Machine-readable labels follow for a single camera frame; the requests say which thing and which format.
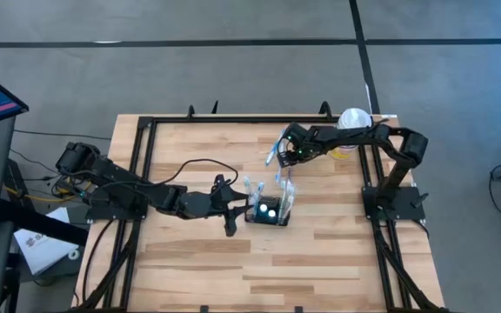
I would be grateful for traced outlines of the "white box on floor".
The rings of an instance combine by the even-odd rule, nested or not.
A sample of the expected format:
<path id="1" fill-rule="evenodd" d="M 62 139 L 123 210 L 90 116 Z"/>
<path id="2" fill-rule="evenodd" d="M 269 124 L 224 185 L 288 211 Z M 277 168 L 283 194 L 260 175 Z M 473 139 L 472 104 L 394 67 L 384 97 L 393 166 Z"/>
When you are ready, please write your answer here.
<path id="1" fill-rule="evenodd" d="M 25 211 L 17 218 L 14 232 L 20 252 L 34 276 L 74 254 L 86 238 L 84 230 L 70 223 L 69 212 L 61 206 L 47 214 Z"/>

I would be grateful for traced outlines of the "yellow blue wipes canister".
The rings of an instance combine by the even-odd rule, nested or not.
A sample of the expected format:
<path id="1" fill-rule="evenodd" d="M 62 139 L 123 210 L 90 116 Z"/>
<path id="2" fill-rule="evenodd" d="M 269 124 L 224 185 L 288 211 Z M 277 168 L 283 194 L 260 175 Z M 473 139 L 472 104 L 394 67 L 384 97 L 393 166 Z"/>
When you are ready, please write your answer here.
<path id="1" fill-rule="evenodd" d="M 371 116 L 359 108 L 349 108 L 345 110 L 337 121 L 339 130 L 356 128 L 366 128 L 372 126 Z M 329 152 L 329 155 L 338 160 L 349 158 L 351 153 L 357 149 L 357 145 L 339 146 Z"/>

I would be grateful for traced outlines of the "black aluminium table frame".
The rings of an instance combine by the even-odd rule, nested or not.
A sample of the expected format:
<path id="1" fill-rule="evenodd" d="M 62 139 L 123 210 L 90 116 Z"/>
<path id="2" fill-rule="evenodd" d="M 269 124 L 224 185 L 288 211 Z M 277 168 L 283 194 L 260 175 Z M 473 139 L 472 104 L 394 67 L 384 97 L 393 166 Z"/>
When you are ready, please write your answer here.
<path id="1" fill-rule="evenodd" d="M 277 156 L 264 164 L 280 131 L 336 121 L 327 105 L 316 115 L 126 115 L 107 158 L 152 183 L 208 193 L 223 175 L 246 193 L 247 176 L 255 192 L 264 182 L 261 196 L 281 197 Z M 377 188 L 394 164 L 377 146 L 358 145 L 343 160 L 328 152 L 289 166 L 288 225 L 247 223 L 243 214 L 232 237 L 221 216 L 182 220 L 151 206 L 139 221 L 94 220 L 70 313 L 450 313 L 416 284 L 439 289 L 423 220 L 364 214 L 363 188 Z"/>

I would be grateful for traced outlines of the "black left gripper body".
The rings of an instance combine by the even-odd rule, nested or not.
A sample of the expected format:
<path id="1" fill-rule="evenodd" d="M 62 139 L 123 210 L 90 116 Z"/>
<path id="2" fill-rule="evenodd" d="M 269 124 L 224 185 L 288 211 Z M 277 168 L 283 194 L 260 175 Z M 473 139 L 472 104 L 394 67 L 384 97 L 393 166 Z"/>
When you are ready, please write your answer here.
<path id="1" fill-rule="evenodd" d="M 184 215 L 189 219 L 222 216 L 227 237 L 232 237 L 237 231 L 235 214 L 230 211 L 229 203 L 236 200 L 236 192 L 223 175 L 215 177 L 209 194 L 189 192 L 184 195 Z"/>

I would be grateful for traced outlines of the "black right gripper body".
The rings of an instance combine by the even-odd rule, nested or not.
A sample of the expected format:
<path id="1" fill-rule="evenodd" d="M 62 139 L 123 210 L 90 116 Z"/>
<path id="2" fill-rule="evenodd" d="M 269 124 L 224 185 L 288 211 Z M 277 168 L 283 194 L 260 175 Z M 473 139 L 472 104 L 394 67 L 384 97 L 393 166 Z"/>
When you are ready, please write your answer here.
<path id="1" fill-rule="evenodd" d="M 319 157 L 321 146 L 312 142 L 314 135 L 315 130 L 306 129 L 298 123 L 290 123 L 278 140 L 279 165 L 285 168 Z"/>

